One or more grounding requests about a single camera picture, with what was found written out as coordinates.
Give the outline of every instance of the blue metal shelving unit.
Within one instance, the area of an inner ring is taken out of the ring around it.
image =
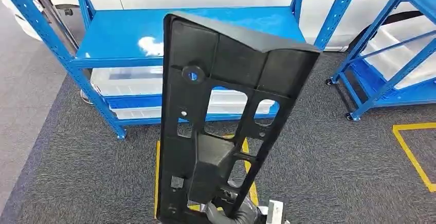
[[[70,53],[58,35],[35,7],[33,0],[12,0],[23,17],[35,29],[52,53],[58,58],[68,74],[74,79],[95,108],[105,118],[118,138],[125,137],[126,125],[160,123],[160,119],[120,120],[111,112],[109,105],[127,101],[131,96],[103,97],[91,86],[84,75],[84,68],[134,67],[162,65],[162,56],[150,55],[138,44],[143,37],[152,37],[162,42],[162,19],[169,11],[183,10],[253,30],[270,33],[304,42],[299,29],[302,0],[292,0],[285,7],[238,7],[238,8],[195,8],[195,9],[137,9],[95,10],[90,0],[78,0],[86,29],[85,37],[77,52]],[[315,46],[324,49],[339,24],[351,0],[335,0],[330,13],[315,41]],[[270,118],[278,107],[271,107],[268,115],[255,118]],[[240,115],[208,115],[207,120],[239,119]]]
[[[416,36],[409,40],[397,43],[387,48],[378,50],[366,55],[360,55],[368,41],[375,35],[379,27],[383,24],[389,13],[401,2],[410,2],[423,15],[436,24],[436,0],[389,0],[375,21],[371,24],[356,46],[348,54],[347,58],[333,74],[326,80],[327,85],[336,84],[342,80],[352,99],[357,105],[357,109],[346,114],[349,120],[360,120],[362,114],[373,107],[400,106],[413,104],[436,103],[436,78],[420,82],[403,89],[395,89],[395,85],[405,76],[423,63],[436,50],[436,39],[433,39],[424,47],[413,59],[411,59],[397,74],[389,81],[369,65],[364,59],[377,53],[401,46],[405,43],[436,34],[436,30]],[[368,99],[361,101],[356,91],[352,87],[345,72],[350,71],[357,83],[364,90]]]

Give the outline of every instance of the yellow tape outline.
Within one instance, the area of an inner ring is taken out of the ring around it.
[[[417,159],[413,155],[412,151],[409,149],[409,146],[407,146],[406,142],[404,141],[404,138],[399,133],[399,131],[401,131],[401,130],[415,130],[415,129],[429,129],[429,128],[436,128],[436,122],[420,123],[420,124],[393,125],[392,132],[394,133],[401,148],[406,153],[410,162],[415,167],[416,171],[418,172],[418,174],[421,177],[422,181],[424,182],[425,186],[428,188],[428,190],[430,192],[436,192],[436,184],[431,183],[431,181],[428,179],[427,174],[424,172],[421,165],[419,164],[419,162],[417,161]]]
[[[224,138],[232,138],[233,135],[224,136]],[[249,154],[248,141],[247,138],[244,139],[242,143],[242,152]],[[157,214],[157,198],[158,198],[158,182],[159,182],[159,161],[160,160],[160,140],[156,142],[156,171],[155,171],[155,182],[154,182],[154,218],[156,219]],[[244,161],[245,171],[248,173],[250,171],[251,164],[248,161]],[[253,184],[250,187],[250,199],[256,205],[259,206],[259,198],[258,192],[256,188],[256,184]],[[190,209],[195,211],[200,211],[200,205],[189,206]]]

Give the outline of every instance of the black plastic panel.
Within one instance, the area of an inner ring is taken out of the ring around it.
[[[227,25],[182,12],[164,19],[162,128],[157,217],[163,223],[209,223],[187,208],[188,200],[239,208],[285,124],[320,52],[311,45]],[[212,88],[223,86],[247,95],[235,136],[224,139],[204,131]],[[279,103],[271,125],[256,124],[259,102]],[[191,138],[177,134],[179,118],[193,127]],[[257,156],[241,152],[245,137],[263,141]],[[250,161],[240,188],[227,181],[235,161]],[[238,194],[230,200],[226,192]]]

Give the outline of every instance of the caster wheel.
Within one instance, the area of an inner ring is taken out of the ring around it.
[[[333,85],[333,81],[332,81],[331,79],[327,79],[327,80],[325,81],[325,84],[326,84],[327,86]]]
[[[80,98],[82,98],[82,101],[85,102],[86,104],[91,106],[94,105],[82,90],[80,90]]]
[[[350,113],[346,113],[346,114],[345,114],[345,118],[346,118],[347,120],[353,120],[353,117],[351,117],[351,114],[350,114]]]
[[[65,16],[72,16],[74,13],[71,8],[64,9]]]

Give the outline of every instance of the gloved hand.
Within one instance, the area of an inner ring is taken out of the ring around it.
[[[211,202],[206,206],[206,215],[212,224],[254,224],[259,212],[258,208],[248,197],[245,197],[234,219],[225,216],[223,211],[218,211],[216,206]]]

